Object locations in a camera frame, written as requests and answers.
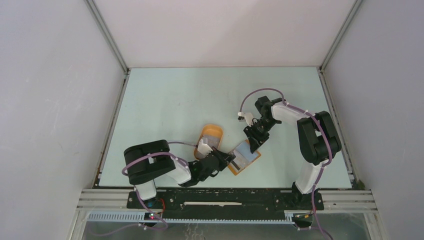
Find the silver patterned card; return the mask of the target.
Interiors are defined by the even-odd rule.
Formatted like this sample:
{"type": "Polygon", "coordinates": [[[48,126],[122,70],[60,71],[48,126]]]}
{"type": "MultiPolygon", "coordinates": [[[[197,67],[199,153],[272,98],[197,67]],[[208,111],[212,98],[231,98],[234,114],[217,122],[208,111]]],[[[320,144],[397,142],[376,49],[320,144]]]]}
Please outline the silver patterned card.
{"type": "Polygon", "coordinates": [[[250,162],[248,161],[248,159],[245,158],[237,150],[233,150],[232,154],[234,154],[236,156],[236,158],[231,163],[237,170],[244,169],[249,165],[250,162]]]}

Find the orange leather card holder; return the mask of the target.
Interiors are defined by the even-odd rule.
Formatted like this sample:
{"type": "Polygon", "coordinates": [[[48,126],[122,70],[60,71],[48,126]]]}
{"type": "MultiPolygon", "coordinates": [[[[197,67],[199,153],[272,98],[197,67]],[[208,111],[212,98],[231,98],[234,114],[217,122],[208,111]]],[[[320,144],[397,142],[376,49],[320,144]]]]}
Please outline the orange leather card holder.
{"type": "Polygon", "coordinates": [[[250,143],[247,139],[237,145],[229,154],[235,156],[235,158],[230,161],[227,167],[235,176],[262,156],[259,151],[251,152],[250,143]]]}

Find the beige oval plastic tray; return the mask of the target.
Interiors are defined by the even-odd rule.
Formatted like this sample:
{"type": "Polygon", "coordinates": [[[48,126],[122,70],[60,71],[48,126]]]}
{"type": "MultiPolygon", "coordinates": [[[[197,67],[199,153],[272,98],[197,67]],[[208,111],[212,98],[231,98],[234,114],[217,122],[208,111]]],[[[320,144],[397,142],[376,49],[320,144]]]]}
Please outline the beige oval plastic tray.
{"type": "Polygon", "coordinates": [[[196,143],[196,147],[193,152],[195,159],[200,160],[205,157],[205,155],[198,150],[198,146],[201,143],[202,139],[203,143],[207,144],[210,148],[219,149],[223,135],[224,131],[219,125],[206,124],[201,130],[199,139],[196,143]]]}

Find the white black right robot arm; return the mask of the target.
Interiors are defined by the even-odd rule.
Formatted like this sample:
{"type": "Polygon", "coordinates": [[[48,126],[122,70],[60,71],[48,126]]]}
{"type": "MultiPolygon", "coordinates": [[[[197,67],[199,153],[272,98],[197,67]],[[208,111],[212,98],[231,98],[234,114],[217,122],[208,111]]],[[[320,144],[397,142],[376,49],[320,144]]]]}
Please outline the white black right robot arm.
{"type": "Polygon", "coordinates": [[[247,123],[243,131],[251,153],[256,152],[269,139],[269,132],[275,125],[287,123],[297,129],[299,149],[305,162],[294,182],[296,191],[291,194],[290,201],[295,208],[304,209],[311,202],[310,193],[316,190],[322,169],[332,162],[342,148],[332,117],[327,111],[312,114],[287,103],[281,97],[270,100],[262,96],[254,105],[260,118],[242,110],[237,114],[240,121],[247,123]]]}

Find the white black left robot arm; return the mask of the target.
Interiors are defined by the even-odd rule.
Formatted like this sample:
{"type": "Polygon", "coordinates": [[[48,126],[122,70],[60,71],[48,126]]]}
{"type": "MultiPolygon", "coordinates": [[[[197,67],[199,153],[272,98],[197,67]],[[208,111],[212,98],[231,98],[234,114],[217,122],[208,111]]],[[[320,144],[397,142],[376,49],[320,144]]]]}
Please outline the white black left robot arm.
{"type": "Polygon", "coordinates": [[[123,155],[126,166],[121,173],[135,187],[138,201],[145,208],[153,208],[158,202],[155,179],[166,175],[180,187],[188,188],[214,178],[223,171],[236,156],[210,146],[206,139],[194,145],[203,158],[186,161],[170,152],[170,142],[157,140],[127,148],[123,155]]]}

